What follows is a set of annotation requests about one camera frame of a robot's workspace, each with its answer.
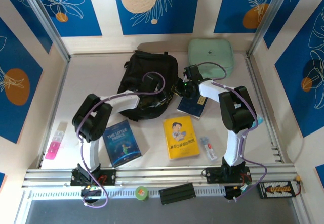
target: orange dot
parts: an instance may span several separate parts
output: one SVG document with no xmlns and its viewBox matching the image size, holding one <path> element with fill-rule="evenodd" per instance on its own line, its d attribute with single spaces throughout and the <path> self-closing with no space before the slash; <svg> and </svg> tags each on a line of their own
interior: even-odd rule
<svg viewBox="0 0 324 224">
<path fill-rule="evenodd" d="M 305 77 L 302 80 L 301 86 L 303 91 L 309 92 L 312 89 L 312 80 L 309 79 L 308 77 Z"/>
<path fill-rule="evenodd" d="M 67 22 L 68 20 L 68 17 L 65 13 L 61 13 L 61 12 L 58 12 L 56 15 L 55 15 L 56 19 L 59 20 L 60 22 L 62 23 L 65 23 Z"/>
<path fill-rule="evenodd" d="M 15 105 L 24 105 L 30 93 L 30 83 L 27 74 L 21 69 L 11 69 L 6 73 L 5 81 L 9 83 L 5 87 L 9 101 Z"/>
<path fill-rule="evenodd" d="M 257 7 L 251 8 L 248 12 L 244 15 L 243 18 L 243 26 L 245 28 L 254 29 L 259 27 L 260 22 L 268 9 L 268 3 L 262 3 Z"/>
</svg>

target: white floor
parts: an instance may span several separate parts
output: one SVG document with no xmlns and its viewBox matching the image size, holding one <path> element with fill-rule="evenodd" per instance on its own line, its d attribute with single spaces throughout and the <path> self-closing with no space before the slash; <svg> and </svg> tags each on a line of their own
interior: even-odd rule
<svg viewBox="0 0 324 224">
<path fill-rule="evenodd" d="M 188 66 L 186 53 L 170 53 L 179 64 L 179 76 L 183 68 Z M 110 54 L 97 56 L 72 57 L 58 110 L 55 116 L 50 142 L 54 131 L 60 123 L 67 123 L 67 129 L 60 149 L 54 160 L 44 159 L 42 169 L 72 169 L 80 162 L 80 150 L 77 137 L 72 126 L 72 118 L 88 94 L 109 96 L 116 94 L 120 80 L 124 74 L 124 63 L 131 54 Z M 250 94 L 257 113 L 261 114 L 255 91 L 245 64 L 243 54 L 235 54 L 236 65 L 232 75 L 220 83 L 227 86 L 245 86 Z M 221 164 L 226 151 L 227 129 L 223 125 L 220 108 L 216 102 L 208 100 L 200 120 L 192 118 L 195 133 L 198 138 L 207 136 L 212 141 L 218 159 L 211 163 L 201 147 L 198 157 L 169 160 L 163 120 L 184 115 L 176 109 L 181 98 L 174 96 L 164 114 L 152 120 L 139 122 L 130 121 L 130 125 L 143 157 L 122 167 L 164 167 L 164 166 L 200 166 Z M 108 125 L 121 122 L 125 118 L 120 114 L 112 115 Z M 99 146 L 99 157 L 102 167 L 110 167 L 110 161 L 103 140 Z M 265 124 L 260 125 L 248 135 L 245 158 L 259 163 L 275 163 L 271 149 L 271 139 Z"/>
</svg>

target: dark blue book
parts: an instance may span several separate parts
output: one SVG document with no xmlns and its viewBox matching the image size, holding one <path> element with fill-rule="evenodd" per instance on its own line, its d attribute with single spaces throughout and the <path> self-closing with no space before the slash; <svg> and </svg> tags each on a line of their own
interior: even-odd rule
<svg viewBox="0 0 324 224">
<path fill-rule="evenodd" d="M 207 98 L 202 97 L 200 95 L 192 99 L 183 97 L 178 106 L 178 111 L 190 114 L 200 119 L 200 116 L 203 113 L 206 102 L 207 102 Z"/>
<path fill-rule="evenodd" d="M 112 167 L 142 156 L 127 120 L 108 127 L 103 134 Z"/>
<path fill-rule="evenodd" d="M 316 171 L 324 188 L 324 165 L 316 167 Z"/>
</svg>

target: purple cable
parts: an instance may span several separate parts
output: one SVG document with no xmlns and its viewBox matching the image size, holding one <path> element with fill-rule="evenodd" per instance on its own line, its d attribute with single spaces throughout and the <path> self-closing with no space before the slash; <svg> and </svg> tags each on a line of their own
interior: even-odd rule
<svg viewBox="0 0 324 224">
<path fill-rule="evenodd" d="M 97 104 L 95 104 L 90 110 L 89 110 L 89 112 L 85 115 L 85 117 L 83 118 L 83 120 L 81 121 L 81 123 L 80 123 L 80 125 L 78 126 L 78 128 L 76 129 L 76 136 L 79 138 L 79 140 L 80 140 L 80 142 L 81 142 L 81 150 L 80 150 L 80 153 L 81 153 L 81 160 L 82 160 L 82 162 L 83 162 L 83 164 L 84 164 L 84 166 L 85 166 L 85 168 L 86 168 L 86 171 L 87 171 L 87 173 L 89 174 L 89 176 L 96 182 L 96 184 L 99 186 L 99 187 L 101 187 L 102 188 L 102 190 L 104 191 L 104 193 L 106 194 L 106 196 L 107 196 L 107 198 L 106 198 L 106 201 L 105 201 L 105 203 L 104 204 L 102 204 L 102 205 L 98 205 L 98 206 L 94 206 L 94 205 L 88 205 L 87 203 L 86 203 L 86 197 L 84 196 L 83 197 L 83 202 L 84 202 L 84 204 L 85 204 L 85 206 L 88 206 L 88 207 L 91 207 L 91 208 L 102 208 L 102 207 L 104 207 L 104 206 L 106 206 L 107 205 L 107 203 L 108 203 L 108 193 L 107 193 L 107 191 L 106 191 L 106 189 L 99 183 L 99 181 L 98 180 L 96 180 L 96 178 L 90 173 L 90 169 L 88 168 L 88 166 L 86 165 L 86 162 L 85 162 L 85 159 L 84 159 L 84 156 L 83 156 L 83 138 L 82 137 L 80 137 L 80 135 L 79 135 L 79 133 L 80 133 L 80 130 L 81 130 L 81 128 L 82 128 L 82 126 L 83 126 L 83 124 L 85 123 L 85 121 L 89 118 L 89 116 L 90 116 L 90 114 L 99 106 L 99 105 L 101 105 L 102 103 L 104 103 L 104 102 L 107 102 L 107 101 L 110 101 L 110 100 L 112 100 L 112 99 L 116 99 L 116 98 L 119 98 L 119 97 L 123 97 L 123 96 L 132 96 L 132 95 L 155 95 L 155 94 L 159 94 L 159 93 L 161 93 L 163 90 L 164 90 L 164 88 L 165 88 L 165 86 L 166 86 L 166 80 L 164 79 L 164 77 L 160 74 L 160 73 L 158 73 L 158 72 L 155 72 L 155 71 L 152 71 L 152 72 L 148 72 L 148 73 L 146 73 L 144 76 L 143 76 L 143 79 L 146 77 L 146 75 L 148 75 L 148 74 L 156 74 L 156 75 L 158 75 L 158 76 L 160 76 L 161 78 L 162 78 L 162 81 L 163 81 L 163 86 L 162 86 L 162 88 L 160 89 L 160 90 L 158 90 L 158 91 L 156 91 L 156 92 L 151 92 L 151 93 L 149 93 L 149 92 L 138 92 L 138 93 L 124 93 L 124 94 L 119 94 L 119 95 L 114 95 L 114 96 L 111 96 L 110 98 L 107 98 L 107 99 L 104 99 L 104 100 L 101 100 L 101 101 L 99 101 Z"/>
<path fill-rule="evenodd" d="M 231 89 L 229 87 L 226 87 L 226 86 L 224 86 L 222 84 L 219 84 L 219 83 L 216 83 L 215 82 L 216 80 L 222 80 L 222 79 L 225 79 L 226 78 L 227 73 L 226 73 L 225 68 L 222 67 L 221 65 L 217 64 L 217 63 L 214 63 L 214 62 L 202 62 L 202 63 L 198 64 L 198 66 L 203 65 L 203 64 L 213 64 L 213 65 L 217 65 L 219 68 L 221 68 L 224 71 L 225 76 L 222 77 L 222 78 L 213 79 L 213 83 L 212 84 L 215 85 L 215 86 L 218 86 L 220 88 L 224 88 L 224 89 L 227 89 L 227 90 L 232 91 L 246 105 L 246 107 L 248 108 L 248 110 L 252 114 L 252 116 L 254 118 L 254 121 L 255 121 L 255 126 L 247 129 L 242 134 L 242 136 L 240 137 L 240 139 L 239 139 L 239 149 L 238 149 L 238 153 L 239 153 L 239 155 L 240 155 L 240 157 L 242 158 L 243 161 L 248 162 L 248 163 L 251 163 L 251 164 L 255 164 L 255 165 L 258 165 L 258 166 L 261 166 L 261 167 L 264 168 L 265 171 L 264 171 L 264 174 L 261 176 L 261 178 L 258 181 L 256 181 L 255 184 L 253 184 L 248 190 L 246 190 L 243 194 L 241 194 L 240 196 L 238 196 L 235 199 L 235 201 L 237 201 L 238 199 L 240 199 L 244 195 L 246 195 L 250 190 L 252 190 L 253 188 L 255 188 L 259 184 L 259 182 L 261 182 L 264 179 L 264 177 L 267 175 L 267 172 L 268 172 L 267 167 L 265 165 L 263 165 L 261 163 L 249 161 L 249 160 L 245 159 L 244 156 L 243 156 L 243 144 L 244 144 L 244 141 L 246 140 L 248 133 L 250 131 L 256 129 L 259 126 L 259 122 L 258 122 L 258 118 L 257 118 L 256 114 L 254 113 L 254 111 L 252 110 L 251 106 L 248 104 L 248 102 L 237 91 L 235 91 L 234 89 Z"/>
</svg>

